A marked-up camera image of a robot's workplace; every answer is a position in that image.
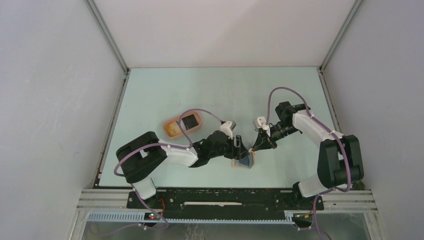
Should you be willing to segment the black card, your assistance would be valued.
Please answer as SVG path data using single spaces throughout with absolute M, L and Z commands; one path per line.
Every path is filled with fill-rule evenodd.
M 194 114 L 187 115 L 181 119 L 181 127 L 184 131 L 193 129 L 198 125 L 199 122 Z

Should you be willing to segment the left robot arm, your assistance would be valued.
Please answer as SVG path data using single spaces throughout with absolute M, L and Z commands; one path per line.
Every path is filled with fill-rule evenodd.
M 158 194 L 150 174 L 161 164 L 199 168 L 218 157 L 251 163 L 253 153 L 244 146 L 240 135 L 229 137 L 220 130 L 190 146 L 163 141 L 155 132 L 148 131 L 120 147 L 116 157 L 118 163 L 113 173 L 125 178 L 145 208 L 153 208 Z

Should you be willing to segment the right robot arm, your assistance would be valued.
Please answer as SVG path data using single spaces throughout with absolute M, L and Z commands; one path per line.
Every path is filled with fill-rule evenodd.
M 251 150 L 275 149 L 277 142 L 299 132 L 308 137 L 319 149 L 316 173 L 293 185 L 291 204 L 304 209 L 311 197 L 331 189 L 347 189 L 364 177 L 364 168 L 359 139 L 354 135 L 344 135 L 331 130 L 315 118 L 305 104 L 292 105 L 281 102 L 275 108 L 279 122 L 268 123 L 260 116 L 253 121 L 258 132 Z

